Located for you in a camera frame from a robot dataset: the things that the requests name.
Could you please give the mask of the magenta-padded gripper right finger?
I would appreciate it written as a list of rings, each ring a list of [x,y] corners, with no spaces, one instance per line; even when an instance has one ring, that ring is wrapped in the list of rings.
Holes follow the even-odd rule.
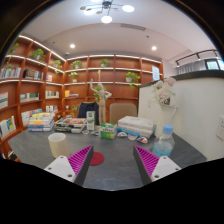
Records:
[[[144,185],[180,170],[180,167],[169,157],[158,157],[152,152],[137,145],[134,146],[133,156]]]

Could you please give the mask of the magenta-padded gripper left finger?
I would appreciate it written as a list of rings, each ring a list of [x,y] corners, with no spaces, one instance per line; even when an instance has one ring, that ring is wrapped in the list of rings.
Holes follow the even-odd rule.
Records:
[[[68,157],[60,155],[45,168],[45,171],[82,186],[93,154],[93,146],[89,145]]]

